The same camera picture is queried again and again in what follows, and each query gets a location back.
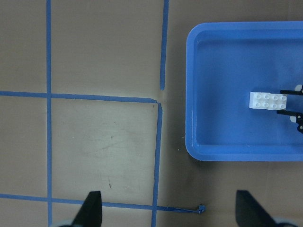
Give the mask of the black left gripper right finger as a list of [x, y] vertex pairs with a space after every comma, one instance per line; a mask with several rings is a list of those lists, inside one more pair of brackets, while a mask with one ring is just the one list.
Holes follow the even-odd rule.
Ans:
[[239, 227], [279, 227], [247, 190], [236, 192], [236, 223]]

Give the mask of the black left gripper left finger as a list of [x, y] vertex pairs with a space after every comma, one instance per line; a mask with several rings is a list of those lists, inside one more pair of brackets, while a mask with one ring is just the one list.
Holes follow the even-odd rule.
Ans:
[[71, 227], [100, 227], [102, 224], [102, 197], [100, 191], [91, 191], [73, 219]]

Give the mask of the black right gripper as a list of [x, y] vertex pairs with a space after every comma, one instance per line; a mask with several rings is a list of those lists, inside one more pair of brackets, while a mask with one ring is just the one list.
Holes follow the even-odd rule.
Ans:
[[[285, 95], [303, 95], [303, 86], [302, 84], [296, 85], [294, 90], [280, 90], [280, 94]], [[278, 110], [277, 114], [290, 116], [291, 122], [297, 123], [297, 130], [300, 133], [303, 133], [303, 113], [288, 111], [288, 110]]]

